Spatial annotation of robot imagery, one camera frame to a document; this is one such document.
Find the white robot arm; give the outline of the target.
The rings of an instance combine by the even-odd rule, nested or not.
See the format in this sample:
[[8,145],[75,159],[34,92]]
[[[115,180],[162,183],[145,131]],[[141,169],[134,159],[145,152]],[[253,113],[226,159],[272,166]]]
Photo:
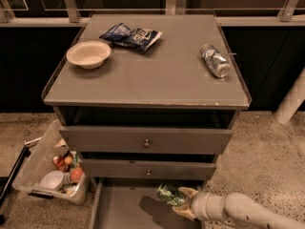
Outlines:
[[178,191],[186,200],[173,211],[187,219],[218,221],[235,229],[305,229],[304,223],[276,214],[241,193],[219,196],[187,187]]

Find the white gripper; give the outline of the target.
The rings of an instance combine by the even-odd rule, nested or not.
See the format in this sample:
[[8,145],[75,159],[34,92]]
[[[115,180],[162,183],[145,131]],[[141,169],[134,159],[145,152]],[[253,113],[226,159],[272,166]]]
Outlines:
[[203,191],[198,192],[190,187],[179,187],[178,191],[184,194],[186,198],[193,200],[192,209],[189,205],[173,207],[173,211],[179,216],[190,220],[200,219],[203,221],[224,221],[227,218],[224,210],[224,197]]

